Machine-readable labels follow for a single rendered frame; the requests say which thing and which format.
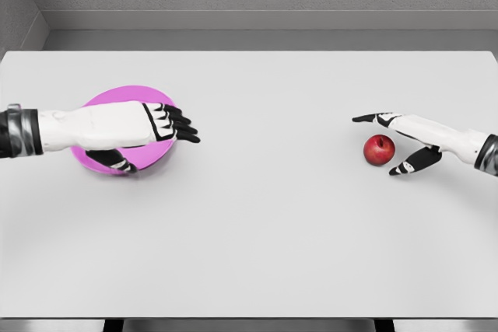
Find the red apple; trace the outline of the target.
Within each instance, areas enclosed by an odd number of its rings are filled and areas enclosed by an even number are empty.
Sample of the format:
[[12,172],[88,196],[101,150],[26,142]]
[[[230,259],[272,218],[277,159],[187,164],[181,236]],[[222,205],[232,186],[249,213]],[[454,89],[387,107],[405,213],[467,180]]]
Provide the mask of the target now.
[[386,135],[374,135],[366,140],[363,146],[365,160],[374,166],[389,163],[395,155],[395,143]]

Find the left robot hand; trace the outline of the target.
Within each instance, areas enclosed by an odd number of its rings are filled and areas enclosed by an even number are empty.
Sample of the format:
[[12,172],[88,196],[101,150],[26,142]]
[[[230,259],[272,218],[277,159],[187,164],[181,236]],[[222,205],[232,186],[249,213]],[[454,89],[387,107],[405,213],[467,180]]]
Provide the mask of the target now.
[[166,103],[127,101],[91,106],[91,121],[82,131],[79,147],[108,169],[136,173],[119,148],[140,148],[156,142],[182,140],[197,144],[198,130],[182,110]]

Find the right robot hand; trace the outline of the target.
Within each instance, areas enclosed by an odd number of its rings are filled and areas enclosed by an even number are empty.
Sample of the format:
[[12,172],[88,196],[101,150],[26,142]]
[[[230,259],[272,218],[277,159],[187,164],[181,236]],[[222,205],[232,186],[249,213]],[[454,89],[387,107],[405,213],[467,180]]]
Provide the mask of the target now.
[[424,144],[405,161],[389,171],[391,176],[419,172],[438,163],[443,152],[452,150],[450,140],[456,134],[448,126],[413,114],[393,112],[366,114],[352,119],[353,122],[377,123]]

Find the pink round plate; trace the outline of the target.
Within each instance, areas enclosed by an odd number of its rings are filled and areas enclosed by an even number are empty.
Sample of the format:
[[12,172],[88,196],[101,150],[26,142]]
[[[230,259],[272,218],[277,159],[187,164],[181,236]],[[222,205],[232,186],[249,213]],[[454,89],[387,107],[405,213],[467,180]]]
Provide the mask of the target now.
[[[120,86],[109,89],[93,97],[90,101],[84,104],[84,107],[131,100],[143,103],[165,103],[175,107],[175,103],[169,96],[158,89],[148,86]],[[153,142],[138,148],[118,148],[117,150],[130,163],[134,164],[138,170],[142,170],[153,165],[165,156],[173,143],[173,140],[168,140],[164,142]],[[84,167],[94,172],[110,175],[124,174],[119,170],[110,169],[92,160],[86,155],[85,150],[80,147],[71,147],[71,152]]]

